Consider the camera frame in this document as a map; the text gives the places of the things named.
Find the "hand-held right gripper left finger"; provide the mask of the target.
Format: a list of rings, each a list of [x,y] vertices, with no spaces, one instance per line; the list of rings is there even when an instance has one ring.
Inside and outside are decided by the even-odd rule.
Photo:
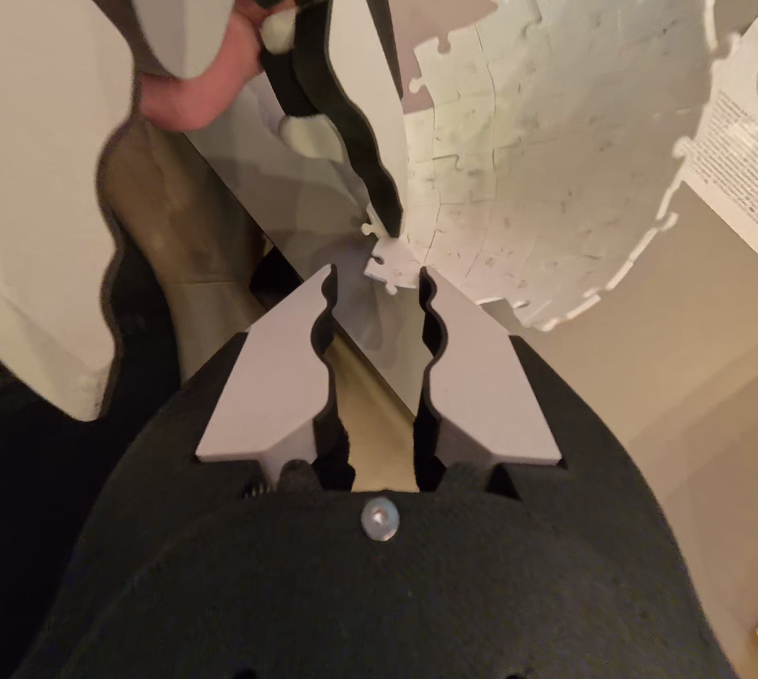
[[[326,264],[251,325],[195,450],[200,461],[255,461],[272,486],[303,461],[324,486],[353,485],[325,358],[337,299],[337,267]]]

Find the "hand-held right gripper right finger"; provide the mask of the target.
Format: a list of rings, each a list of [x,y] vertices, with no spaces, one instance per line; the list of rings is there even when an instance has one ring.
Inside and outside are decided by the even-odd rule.
[[[433,268],[419,275],[422,341],[431,353],[413,423],[421,491],[447,469],[559,465],[562,454],[508,331]]]

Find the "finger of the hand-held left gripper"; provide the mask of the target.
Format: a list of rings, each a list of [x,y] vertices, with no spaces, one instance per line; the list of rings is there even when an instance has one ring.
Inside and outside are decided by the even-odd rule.
[[[1,10],[2,364],[94,420],[117,358],[103,292],[118,243],[99,175],[133,109],[133,59],[93,0]]]
[[[288,59],[289,90],[333,124],[376,233],[403,229],[403,89],[388,0],[294,0],[261,26],[261,59]]]

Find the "white puzzle piece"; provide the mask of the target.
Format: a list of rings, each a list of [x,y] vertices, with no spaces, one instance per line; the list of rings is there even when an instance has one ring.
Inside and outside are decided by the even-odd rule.
[[[417,290],[421,264],[402,238],[383,236],[371,251],[364,268],[364,276],[378,283],[387,295],[400,291]]]

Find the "half-built puzzle ball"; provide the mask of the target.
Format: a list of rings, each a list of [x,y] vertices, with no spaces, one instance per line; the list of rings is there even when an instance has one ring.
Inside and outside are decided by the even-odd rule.
[[[400,238],[478,305],[549,332],[620,284],[677,215],[678,157],[733,26],[724,0],[395,0]]]

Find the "person's left hand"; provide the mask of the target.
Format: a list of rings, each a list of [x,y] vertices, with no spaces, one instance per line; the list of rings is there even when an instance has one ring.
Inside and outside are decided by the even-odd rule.
[[[296,3],[284,0],[265,9],[252,0],[235,0],[213,62],[191,79],[139,74],[139,110],[152,125],[168,132],[205,128],[221,116],[254,77],[263,73],[260,29]]]

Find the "person's black jacket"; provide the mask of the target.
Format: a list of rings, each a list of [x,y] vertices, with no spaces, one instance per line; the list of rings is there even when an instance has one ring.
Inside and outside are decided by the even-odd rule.
[[[123,355],[104,417],[72,419],[2,367],[2,677],[13,674],[43,626],[78,533],[109,474],[180,384],[165,295],[130,242],[111,301]]]

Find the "paper instruction leaflet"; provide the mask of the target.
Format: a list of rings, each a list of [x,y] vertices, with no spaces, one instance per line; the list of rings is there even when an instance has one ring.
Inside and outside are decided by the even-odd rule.
[[[757,21],[715,61],[709,100],[685,150],[684,181],[757,252]]]

